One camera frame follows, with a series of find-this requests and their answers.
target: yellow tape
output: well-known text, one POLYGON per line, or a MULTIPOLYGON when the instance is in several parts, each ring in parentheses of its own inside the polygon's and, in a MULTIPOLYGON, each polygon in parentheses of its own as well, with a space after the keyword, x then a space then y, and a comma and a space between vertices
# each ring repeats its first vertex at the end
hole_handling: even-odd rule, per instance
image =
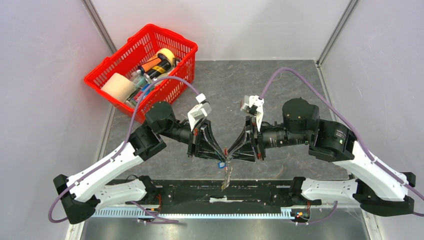
POLYGON ((161 50, 157 51, 156 56, 158 54, 163 54, 171 63, 171 65, 174 67, 174 58, 175 55, 172 53, 171 50, 169 50, 168 48, 162 48, 161 50))
POLYGON ((154 69, 154 70, 156 70, 156 71, 158 71, 159 73, 161 73, 161 74, 163 74, 163 73, 165 73, 166 72, 166 70, 165 69, 163 69, 162 67, 160 67, 160 66, 154 66, 154 67, 152 67, 151 69, 154 69))

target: cable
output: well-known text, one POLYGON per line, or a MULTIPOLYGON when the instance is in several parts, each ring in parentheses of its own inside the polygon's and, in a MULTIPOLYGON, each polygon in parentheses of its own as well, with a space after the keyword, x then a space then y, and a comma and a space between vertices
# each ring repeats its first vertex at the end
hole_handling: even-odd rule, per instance
POLYGON ((327 219, 331 218, 331 216, 333 216, 333 214, 336 212, 337 204, 338 204, 338 203, 339 203, 338 201, 335 201, 335 202, 334 202, 334 206, 333 206, 333 208, 332 208, 332 210, 331 210, 330 214, 328 214, 327 216, 325 216, 325 217, 323 217, 323 218, 321 218, 321 219, 318 219, 318 220, 315 220, 315 221, 308 221, 308 222, 295 222, 295 224, 296 224, 296 225, 311 225, 311 224, 321 223, 321 222, 323 222, 323 221, 325 221, 325 220, 327 220, 327 219))
POLYGON ((150 211, 147 211, 144 207, 142 207, 140 204, 138 204, 135 201, 131 201, 131 203, 134 204, 134 205, 136 205, 137 207, 139 207, 147 215, 152 216, 155 219, 162 220, 162 221, 147 221, 146 224, 177 224, 177 223, 180 222, 178 220, 166 219, 166 218, 160 217, 158 215, 155 215, 155 214, 151 213, 150 211))
MULTIPOLYGON (((365 144, 364 140, 362 139, 359 132, 354 128, 354 126, 340 114, 307 80, 305 77, 303 77, 299 72, 296 70, 289 68, 289 67, 282 67, 278 69, 277 71, 272 74, 271 78, 269 78, 268 82, 266 83, 265 87, 263 88, 262 93, 260 94, 259 99, 263 99, 265 96, 265 93, 267 92, 268 88, 270 87, 271 83, 274 81, 276 76, 282 72, 290 72, 296 77, 298 77, 333 113, 337 115, 355 134, 357 141, 359 142, 360 147, 365 152, 366 156, 371 160, 372 163, 375 163, 379 168, 381 168, 383 171, 385 171, 387 174, 389 174, 392 178, 394 178, 396 181, 398 181, 401 185, 405 185, 405 187, 409 190, 411 190, 414 194, 416 194, 419 198, 421 198, 424 201, 424 195, 420 193, 418 190, 410 186, 409 184, 406 184, 400 177, 398 177, 396 174, 394 174, 392 171, 390 171, 386 166, 384 166, 381 162, 374 159, 373 155, 371 154, 370 150, 368 149, 367 145, 365 144)), ((413 212, 413 215, 424 217, 424 213, 418 213, 413 212)))
POLYGON ((134 175, 134 174, 131 174, 131 175, 129 175, 129 176, 127 176, 127 177, 125 178, 124 183, 126 183, 130 177, 135 177, 135 179, 138 179, 138 178, 139 178, 138 176, 136 176, 136 175, 134 175))
MULTIPOLYGON (((152 84, 150 84, 141 94, 141 96, 138 98, 137 104, 135 105, 134 108, 134 112, 132 113, 132 117, 131 117, 131 121, 129 122, 129 127, 128 127, 128 132, 126 133, 125 136, 125 140, 122 144, 122 146, 119 148, 119 150, 110 158, 110 161, 105 161, 102 164, 100 164, 99 166, 95 167, 94 169, 92 169, 91 171, 87 172, 86 174, 84 174, 82 177, 78 178, 78 180, 76 180, 76 182, 80 183, 81 181, 83 181, 85 178, 87 178, 88 176, 90 176, 91 174, 93 174, 94 172, 96 172, 97 170, 103 168, 104 166, 106 166, 108 163, 113 162, 113 160, 119 156, 122 151, 124 150, 124 148, 127 146, 128 140, 130 139, 130 135, 131 135, 131 131, 134 125, 134 120, 136 119, 136 115, 137 115, 137 111, 139 110, 139 106, 140 103, 142 102, 143 97, 146 95, 146 93, 149 92, 149 90, 156 84, 162 82, 163 80, 166 79, 174 79, 174 80, 178 80, 182 83, 184 83, 185 85, 187 85, 188 87, 190 87, 195 93, 196 95, 199 95, 199 91, 193 86, 191 85, 188 81, 177 77, 177 76, 164 76, 161 77, 159 79, 157 79, 156 81, 154 81, 152 84)), ((48 220, 51 223, 57 224, 57 223, 61 223, 63 221, 66 221, 68 218, 64 217, 62 219, 56 220, 53 219, 52 217, 52 213, 53 213, 53 209, 55 208, 56 204, 58 204, 59 200, 67 193, 69 192, 73 187, 75 187, 75 183, 72 183, 70 186, 68 186, 64 191, 62 191, 57 197, 56 199, 53 201, 53 204, 51 204, 50 209, 48 210, 48 220)))

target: gray floor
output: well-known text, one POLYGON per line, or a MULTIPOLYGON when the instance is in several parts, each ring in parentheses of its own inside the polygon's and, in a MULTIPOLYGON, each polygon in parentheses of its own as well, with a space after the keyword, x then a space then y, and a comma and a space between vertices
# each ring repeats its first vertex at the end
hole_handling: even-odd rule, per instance
MULTIPOLYGON (((240 111, 244 95, 260 95, 267 80, 280 67, 291 67, 305 76, 324 94, 317 69, 312 60, 256 60, 256 61, 198 61, 193 85, 204 93, 212 112, 208 119, 219 145, 229 148, 243 129, 245 115, 240 111)), ((302 97, 319 106, 322 119, 330 120, 329 109, 294 75, 283 73, 267 92, 263 120, 281 123, 284 102, 302 97)), ((183 120, 196 104, 195 94, 187 89, 172 108, 183 120)), ((115 149, 125 137, 130 118, 117 111, 106 144, 106 153, 115 149)), ((224 171, 211 159, 187 158, 187 146, 162 137, 167 147, 148 161, 135 166, 118 178, 130 174, 149 175, 152 179, 223 179, 224 171)), ((266 150, 265 161, 251 163, 233 160, 233 179, 292 179, 305 176, 319 180, 346 179, 347 172, 332 163, 316 160, 308 155, 304 145, 266 150)))
MULTIPOLYGON (((312 220, 328 209, 312 209, 312 220)), ((368 240, 361 210, 345 208, 318 224, 295 226, 283 219, 181 219, 144 225, 132 218, 90 218, 81 240, 368 240)))
MULTIPOLYGON (((311 60, 290 61, 200 61, 196 62, 194 86, 210 102, 213 134, 222 148, 230 147, 243 129, 245 115, 240 112, 244 95, 259 95, 266 81, 280 67, 291 67, 304 75, 323 93, 323 88, 311 60)), ((278 77, 265 96, 264 121, 282 122, 285 101, 302 97, 318 105, 322 119, 330 120, 330 112, 322 102, 290 73, 278 77)), ((184 119, 196 104, 195 94, 187 89, 173 104, 175 116, 184 119)), ((125 137, 130 118, 116 112, 106 145, 106 153, 115 149, 125 137)), ((118 178, 130 174, 149 175, 152 179, 223 179, 224 172, 210 159, 187 158, 187 146, 163 137, 167 148, 135 166, 118 178)), ((347 172, 331 163, 308 156, 306 146, 291 146, 266 151, 265 161, 251 163, 233 160, 233 179, 292 179, 305 176, 321 180, 339 180, 347 172)), ((329 213, 328 208, 313 209, 312 219, 329 213)), ((325 222, 295 226, 291 221, 272 219, 183 219, 180 224, 143 225, 131 218, 90 218, 86 221, 82 240, 148 239, 148 240, 366 240, 369 239, 361 210, 339 208, 325 222)))

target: white wall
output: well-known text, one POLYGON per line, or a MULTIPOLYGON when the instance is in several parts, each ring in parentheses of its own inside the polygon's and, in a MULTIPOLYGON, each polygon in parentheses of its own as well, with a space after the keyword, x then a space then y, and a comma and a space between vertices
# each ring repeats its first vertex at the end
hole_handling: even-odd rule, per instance
POLYGON ((146 24, 198 44, 197 60, 317 59, 349 0, 92 0, 119 48, 146 24))
POLYGON ((0 19, 0 239, 60 240, 53 178, 95 161, 110 105, 83 77, 110 52, 79 0, 2 0, 0 19))
MULTIPOLYGON (((424 2, 360 1, 323 65, 337 109, 371 151, 424 192, 424 2)), ((424 212, 423 201, 415 209, 424 212)), ((422 239, 424 218, 380 218, 385 239, 422 239)))

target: red wire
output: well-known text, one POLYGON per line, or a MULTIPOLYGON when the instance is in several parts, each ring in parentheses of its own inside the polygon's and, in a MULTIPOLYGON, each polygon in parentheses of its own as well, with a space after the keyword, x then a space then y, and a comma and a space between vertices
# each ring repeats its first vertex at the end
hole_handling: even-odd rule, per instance
POLYGON ((156 196, 157 199, 159 199, 159 212, 162 210, 162 196, 160 194, 158 194, 158 196, 156 196))

